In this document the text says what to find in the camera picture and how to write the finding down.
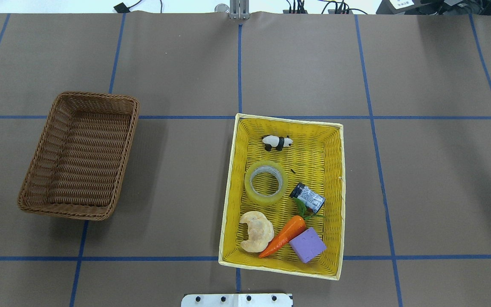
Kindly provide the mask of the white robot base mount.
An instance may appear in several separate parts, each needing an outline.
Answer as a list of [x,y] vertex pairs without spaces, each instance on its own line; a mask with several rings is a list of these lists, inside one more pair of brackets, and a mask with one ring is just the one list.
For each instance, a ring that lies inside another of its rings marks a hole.
[[185,295],[182,307],[292,307],[294,299],[287,293],[230,293]]

